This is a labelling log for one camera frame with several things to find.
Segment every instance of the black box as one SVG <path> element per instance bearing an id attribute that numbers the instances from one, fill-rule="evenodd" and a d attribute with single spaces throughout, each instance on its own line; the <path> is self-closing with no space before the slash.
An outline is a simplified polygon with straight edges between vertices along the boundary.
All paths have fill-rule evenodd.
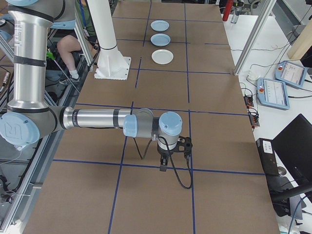
<path id="1" fill-rule="evenodd" d="M 259 138 L 256 141 L 261 164 L 265 175 L 279 176 L 272 140 Z"/>

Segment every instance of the white sneaker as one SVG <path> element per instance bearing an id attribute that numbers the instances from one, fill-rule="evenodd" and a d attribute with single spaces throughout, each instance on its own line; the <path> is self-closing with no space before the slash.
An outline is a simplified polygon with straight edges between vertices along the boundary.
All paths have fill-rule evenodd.
<path id="1" fill-rule="evenodd" d="M 72 83 L 74 83 L 74 84 L 80 82 L 80 78 L 78 78 L 78 79 L 69 78 L 69 79 L 70 79 L 70 80 L 72 81 Z M 71 84 L 71 82 L 68 80 L 68 78 L 66 78 L 66 79 L 64 79 L 64 80 L 60 80 L 59 83 L 62 84 L 62 85 L 69 85 L 69 84 Z"/>

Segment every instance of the person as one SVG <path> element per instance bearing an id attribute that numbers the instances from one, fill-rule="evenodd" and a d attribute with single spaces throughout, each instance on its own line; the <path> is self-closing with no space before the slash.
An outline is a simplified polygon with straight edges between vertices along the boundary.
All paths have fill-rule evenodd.
<path id="1" fill-rule="evenodd" d="M 92 50 L 96 41 L 96 32 L 93 28 L 91 15 L 89 9 L 87 7 L 86 0 L 75 0 L 75 7 L 79 15 L 79 20 L 82 24 L 83 31 L 85 37 L 87 38 L 87 44 L 89 49 Z M 57 44 L 59 55 L 61 56 L 62 60 L 66 64 L 66 67 L 70 73 L 70 79 L 72 82 L 79 82 L 80 77 L 75 67 L 75 60 L 72 55 L 73 51 L 81 51 L 81 45 L 77 39 L 75 32 L 63 37 Z M 69 81 L 67 79 L 61 80 L 61 84 L 67 85 Z"/>

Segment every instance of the light blue joint cap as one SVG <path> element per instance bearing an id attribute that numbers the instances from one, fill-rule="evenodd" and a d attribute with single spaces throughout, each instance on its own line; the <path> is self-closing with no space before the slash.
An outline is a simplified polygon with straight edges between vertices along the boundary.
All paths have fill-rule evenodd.
<path id="1" fill-rule="evenodd" d="M 76 26 L 76 21 L 70 20 L 70 21 L 60 21 L 60 22 L 54 22 L 50 28 L 54 29 L 74 29 Z"/>
<path id="2" fill-rule="evenodd" d="M 8 3 L 15 6 L 29 6 L 36 3 L 39 0 L 6 0 Z"/>
<path id="3" fill-rule="evenodd" d="M 123 123 L 123 133 L 127 137 L 137 136 L 137 117 L 135 115 L 127 115 Z"/>
<path id="4" fill-rule="evenodd" d="M 176 112 L 168 111 L 159 118 L 159 126 L 164 133 L 178 136 L 182 131 L 182 119 Z"/>
<path id="5" fill-rule="evenodd" d="M 8 41 L 9 39 L 12 38 L 12 36 L 10 34 L 8 34 L 7 32 L 0 30 L 0 34 L 3 37 L 3 39 L 5 39 L 6 41 Z"/>
<path id="6" fill-rule="evenodd" d="M 25 146 L 39 140 L 36 124 L 27 116 L 9 112 L 0 117 L 0 135 L 9 143 Z"/>
<path id="7" fill-rule="evenodd" d="M 0 17 L 0 19 L 2 20 L 13 20 L 13 17 L 10 14 L 4 14 Z"/>

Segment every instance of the white plate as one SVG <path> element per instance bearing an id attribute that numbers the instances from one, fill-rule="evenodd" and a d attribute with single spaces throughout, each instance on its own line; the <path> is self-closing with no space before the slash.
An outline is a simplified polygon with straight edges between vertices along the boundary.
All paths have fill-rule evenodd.
<path id="1" fill-rule="evenodd" d="M 164 20 L 156 20 L 151 23 L 151 27 L 157 32 L 163 32 L 169 28 L 169 23 Z"/>
<path id="2" fill-rule="evenodd" d="M 167 64 L 174 59 L 174 55 L 169 50 L 156 50 L 152 53 L 152 59 L 155 63 Z"/>
<path id="3" fill-rule="evenodd" d="M 166 46 L 170 43 L 170 36 L 162 33 L 152 35 L 151 42 L 155 46 Z"/>

